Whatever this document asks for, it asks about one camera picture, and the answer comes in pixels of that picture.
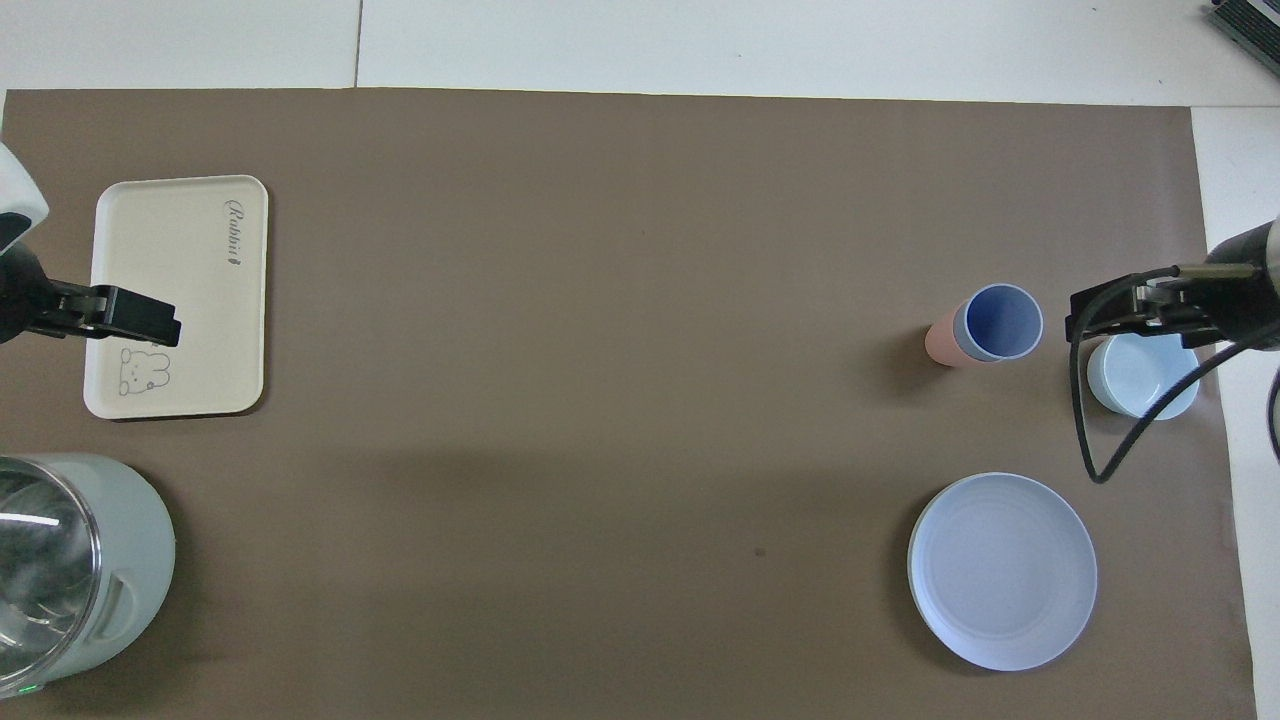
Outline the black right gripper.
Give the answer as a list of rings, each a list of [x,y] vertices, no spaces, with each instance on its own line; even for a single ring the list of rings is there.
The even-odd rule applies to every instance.
[[[1184,348],[1226,342],[1215,309],[1230,286],[1225,277],[1174,275],[1169,268],[1137,273],[1135,283],[1102,283],[1073,293],[1066,341],[1134,332],[1140,337],[1179,336]]]

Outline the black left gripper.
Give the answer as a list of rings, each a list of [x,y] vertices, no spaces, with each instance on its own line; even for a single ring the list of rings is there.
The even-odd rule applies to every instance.
[[[1,259],[1,342],[24,332],[116,337],[172,348],[180,342],[182,323],[173,304],[131,290],[52,281],[33,251],[13,245]]]

